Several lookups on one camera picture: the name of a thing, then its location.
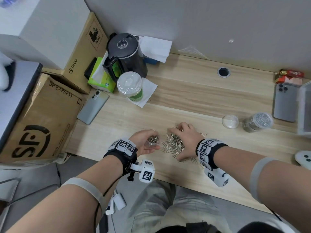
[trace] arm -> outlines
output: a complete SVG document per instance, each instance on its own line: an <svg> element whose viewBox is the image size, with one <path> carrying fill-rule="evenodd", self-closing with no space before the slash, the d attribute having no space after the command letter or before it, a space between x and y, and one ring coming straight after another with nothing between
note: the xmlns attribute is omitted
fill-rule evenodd
<svg viewBox="0 0 311 233"><path fill-rule="evenodd" d="M204 139L193 125L185 122L178 129L170 129L178 135L185 149L177 156L178 160L196 157L196 146ZM214 155L214 163L237 180L249 191L249 180L255 164L265 156L222 147ZM311 171L281 161L271 161L262 170L257 191L259 199L267 207L280 214L301 232L311 228Z"/></svg>
<svg viewBox="0 0 311 233"><path fill-rule="evenodd" d="M160 146L147 149L144 144L149 136L157 135L154 130L135 133L129 140L138 148L137 156L153 153ZM108 155L94 166L77 177L87 180L104 193L123 172L121 161ZM113 194L114 188L105 196L106 206ZM86 190L76 185L65 185L54 191L25 216L16 222L8 233L14 232L93 232L93 221L97 200ZM101 218L101 209L97 213L96 224Z"/></svg>

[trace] white elastic band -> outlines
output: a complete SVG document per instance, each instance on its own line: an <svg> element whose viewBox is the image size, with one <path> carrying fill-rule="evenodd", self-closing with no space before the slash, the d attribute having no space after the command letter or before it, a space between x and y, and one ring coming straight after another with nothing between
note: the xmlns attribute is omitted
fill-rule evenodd
<svg viewBox="0 0 311 233"><path fill-rule="evenodd" d="M77 177L72 177L68 181L66 181L62 186L67 185L67 184L72 184L72 185L77 185L83 189L85 189L87 192L89 192L94 198L98 201L101 207L101 214L102 216L104 215L106 208L104 204L105 198L103 197L102 192L100 192L94 185L89 183L86 180L83 180L81 178Z"/></svg>
<svg viewBox="0 0 311 233"><path fill-rule="evenodd" d="M260 200L258 199L258 195L257 195L257 185L258 185L258 178L259 178L259 175L260 175L260 173L261 173L263 167L264 167L267 163L269 163L269 162L271 162L271 161L274 161L274 160L276 160L276 159L270 158L270 157L265 157L265 158L259 160L259 161L255 164L255 166L254 166L254 168L253 168L253 170L252 170L251 178L249 179L249 191L250 191L252 197L253 197L255 200L257 200L259 203L261 203Z"/></svg>

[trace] hand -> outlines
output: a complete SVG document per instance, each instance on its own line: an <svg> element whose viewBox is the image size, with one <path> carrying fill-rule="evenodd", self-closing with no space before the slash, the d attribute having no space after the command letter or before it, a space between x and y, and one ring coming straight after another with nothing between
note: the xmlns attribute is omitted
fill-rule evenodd
<svg viewBox="0 0 311 233"><path fill-rule="evenodd" d="M186 158L195 158L196 156L196 146L204 137L198 133L194 126L186 122L181 122L177 128L170 128L169 131L177 135L184 143L185 149L179 155L177 155L177 160L181 161Z"/></svg>
<svg viewBox="0 0 311 233"><path fill-rule="evenodd" d="M145 146L145 143L147 141L147 139L151 136L156 136L159 133L157 131L154 130L142 130L139 132L134 133L129 140L134 142L134 144L136 145L136 148L138 149L137 151L137 157L142 155L142 154L151 154L153 152L155 152L155 150L159 150L161 147L159 145L152 147L152 148L148 148Z"/></svg>

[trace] black kettle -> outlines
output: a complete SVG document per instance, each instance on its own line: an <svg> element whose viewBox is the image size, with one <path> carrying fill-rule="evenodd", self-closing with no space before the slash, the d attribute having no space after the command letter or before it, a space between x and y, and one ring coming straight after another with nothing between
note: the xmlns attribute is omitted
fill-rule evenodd
<svg viewBox="0 0 311 233"><path fill-rule="evenodd" d="M106 46L108 57L103 67L109 71L113 81L117 82L122 73L133 71L142 78L147 76L147 66L139 47L138 36L129 33L110 35Z"/></svg>

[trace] silver smartphone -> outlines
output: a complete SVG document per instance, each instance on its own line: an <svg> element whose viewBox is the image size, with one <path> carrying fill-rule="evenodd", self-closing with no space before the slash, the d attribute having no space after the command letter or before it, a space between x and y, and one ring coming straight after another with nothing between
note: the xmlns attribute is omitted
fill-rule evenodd
<svg viewBox="0 0 311 233"><path fill-rule="evenodd" d="M101 110L103 105L106 103L108 98L109 95L102 92L101 90L96 90L92 97L89 98L84 104L77 118L89 125Z"/></svg>
<svg viewBox="0 0 311 233"><path fill-rule="evenodd" d="M297 115L298 87L278 83L274 91L273 117L295 122Z"/></svg>

